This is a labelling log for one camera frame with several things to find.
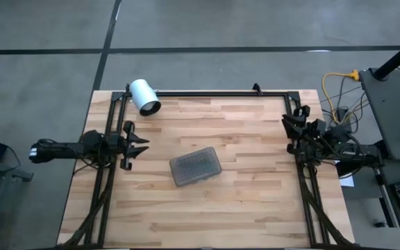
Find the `white cylinder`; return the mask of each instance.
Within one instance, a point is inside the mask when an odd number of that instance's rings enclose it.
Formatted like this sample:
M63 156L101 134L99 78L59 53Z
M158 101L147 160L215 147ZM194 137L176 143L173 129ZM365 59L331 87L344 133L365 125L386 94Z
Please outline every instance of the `white cylinder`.
M155 114L161 108L156 93L147 84L146 80L138 79L129 85L132 100L142 116Z

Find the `gray plastic container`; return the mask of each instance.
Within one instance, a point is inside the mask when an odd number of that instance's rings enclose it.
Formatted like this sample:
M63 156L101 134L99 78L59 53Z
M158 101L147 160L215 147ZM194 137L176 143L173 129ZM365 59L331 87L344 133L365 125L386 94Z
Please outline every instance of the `gray plastic container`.
M177 187L183 187L222 172L213 147L207 147L170 160L172 176Z

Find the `white paper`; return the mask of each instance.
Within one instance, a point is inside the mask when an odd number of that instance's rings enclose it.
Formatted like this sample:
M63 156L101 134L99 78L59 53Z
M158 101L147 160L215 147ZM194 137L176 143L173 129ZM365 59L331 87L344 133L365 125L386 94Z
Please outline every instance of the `white paper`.
M354 181L352 176L340 179L339 181L342 187L354 187Z

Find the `gray floor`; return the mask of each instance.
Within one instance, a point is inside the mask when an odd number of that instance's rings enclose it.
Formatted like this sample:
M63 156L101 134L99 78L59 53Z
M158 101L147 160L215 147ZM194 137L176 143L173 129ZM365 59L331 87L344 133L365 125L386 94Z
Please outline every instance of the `gray floor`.
M101 49L114 0L0 0L0 49ZM400 45L400 1L393 0L123 0L112 48ZM170 89L318 89L328 72L377 67L396 51L171 53L109 55L102 90L145 78ZM33 165L39 138L75 141L81 133L100 55L0 56L0 141L12 146L31 183L14 183L0 216L0 249L54 245L73 161ZM341 78L327 88L337 94ZM347 80L345 89L359 86ZM350 106L361 90L344 96ZM322 106L329 109L327 103ZM356 137L381 138L369 108ZM400 249L398 228L375 200L347 197L356 242Z

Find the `wooden table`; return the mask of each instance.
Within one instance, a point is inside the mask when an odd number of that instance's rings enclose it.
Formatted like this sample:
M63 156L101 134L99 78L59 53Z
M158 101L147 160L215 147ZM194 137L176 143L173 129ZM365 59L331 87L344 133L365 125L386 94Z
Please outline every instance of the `wooden table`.
M302 105L311 107L309 120L323 118L317 92L299 92ZM104 131L110 95L94 93L85 131ZM309 247L294 157L285 150L290 141L281 123L282 98L160 100L161 110L150 117L127 105L125 120L134 121L135 133L151 142L133 160L132 171L116 171L104 247ZM205 147L214 147L223 172L177 188L169 160ZM353 242L336 169L318 170L324 210ZM95 175L86 168L73 177L58 243L88 214ZM314 221L319 239L316 216Z

